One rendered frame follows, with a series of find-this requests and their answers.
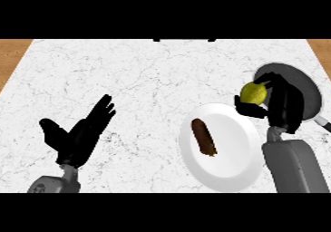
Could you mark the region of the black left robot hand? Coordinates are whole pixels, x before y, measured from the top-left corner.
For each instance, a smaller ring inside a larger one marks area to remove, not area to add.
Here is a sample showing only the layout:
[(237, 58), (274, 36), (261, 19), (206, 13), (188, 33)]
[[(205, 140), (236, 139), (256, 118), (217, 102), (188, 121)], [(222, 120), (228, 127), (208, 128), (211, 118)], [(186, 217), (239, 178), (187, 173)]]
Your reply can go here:
[(88, 117), (78, 122), (70, 131), (66, 131), (59, 123), (48, 118), (39, 121), (45, 143), (59, 152), (56, 162), (60, 165), (70, 165), (76, 169), (84, 166), (115, 115), (115, 103), (112, 96), (106, 94)]

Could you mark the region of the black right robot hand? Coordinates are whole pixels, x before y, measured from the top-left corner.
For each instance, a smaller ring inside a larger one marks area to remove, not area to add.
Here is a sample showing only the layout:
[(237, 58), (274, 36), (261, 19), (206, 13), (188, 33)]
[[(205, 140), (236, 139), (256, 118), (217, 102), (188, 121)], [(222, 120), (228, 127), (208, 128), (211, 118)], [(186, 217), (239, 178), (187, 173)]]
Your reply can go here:
[(268, 118), (271, 127), (283, 128), (287, 133), (295, 134), (304, 121), (305, 97), (302, 91), (274, 72), (265, 73), (253, 82), (256, 84), (264, 82), (265, 87), (271, 90), (268, 106), (264, 108), (255, 103), (242, 102), (237, 95), (237, 112), (259, 119)]

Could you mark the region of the yellow-green pear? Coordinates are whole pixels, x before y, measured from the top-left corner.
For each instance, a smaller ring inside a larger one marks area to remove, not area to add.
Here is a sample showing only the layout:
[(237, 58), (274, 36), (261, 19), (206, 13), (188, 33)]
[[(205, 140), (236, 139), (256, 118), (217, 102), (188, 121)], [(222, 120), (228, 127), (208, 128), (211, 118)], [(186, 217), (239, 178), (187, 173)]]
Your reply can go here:
[(264, 83), (249, 82), (240, 92), (240, 101), (261, 105), (267, 100), (267, 86)]

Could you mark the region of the dark grey frying pan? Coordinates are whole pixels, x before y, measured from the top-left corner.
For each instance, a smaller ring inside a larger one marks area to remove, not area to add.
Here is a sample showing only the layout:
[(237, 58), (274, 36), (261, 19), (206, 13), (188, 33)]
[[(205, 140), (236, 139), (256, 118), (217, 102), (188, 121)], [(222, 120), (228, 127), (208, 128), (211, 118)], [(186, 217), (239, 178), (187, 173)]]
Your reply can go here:
[(321, 116), (324, 107), (323, 92), (311, 77), (293, 65), (286, 63), (268, 63), (262, 65), (255, 73), (258, 80), (265, 73), (276, 73), (302, 91), (305, 97), (304, 121), (315, 121), (331, 133), (331, 122)]

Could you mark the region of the white round plate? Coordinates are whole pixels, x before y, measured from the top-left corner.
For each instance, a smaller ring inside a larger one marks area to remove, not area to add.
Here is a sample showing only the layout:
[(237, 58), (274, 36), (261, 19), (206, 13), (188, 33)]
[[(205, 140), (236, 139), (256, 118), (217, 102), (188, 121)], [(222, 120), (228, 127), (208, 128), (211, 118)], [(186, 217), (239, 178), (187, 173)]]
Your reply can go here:
[[(218, 150), (214, 157), (200, 152), (194, 119), (208, 125)], [(188, 114), (181, 126), (181, 155), (194, 178), (208, 188), (219, 192), (240, 192), (253, 184), (265, 165), (262, 145), (250, 119), (233, 106), (209, 103)]]

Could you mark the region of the brown sausage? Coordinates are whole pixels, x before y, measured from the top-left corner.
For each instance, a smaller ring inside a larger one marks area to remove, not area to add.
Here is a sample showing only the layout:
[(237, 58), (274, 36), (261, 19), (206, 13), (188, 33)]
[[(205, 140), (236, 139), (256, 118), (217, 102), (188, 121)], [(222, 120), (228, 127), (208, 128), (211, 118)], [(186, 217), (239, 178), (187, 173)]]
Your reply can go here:
[(200, 152), (205, 155), (214, 157), (218, 154), (218, 150), (215, 148), (215, 143), (209, 133), (208, 125), (200, 119), (193, 120), (193, 132), (199, 143)]

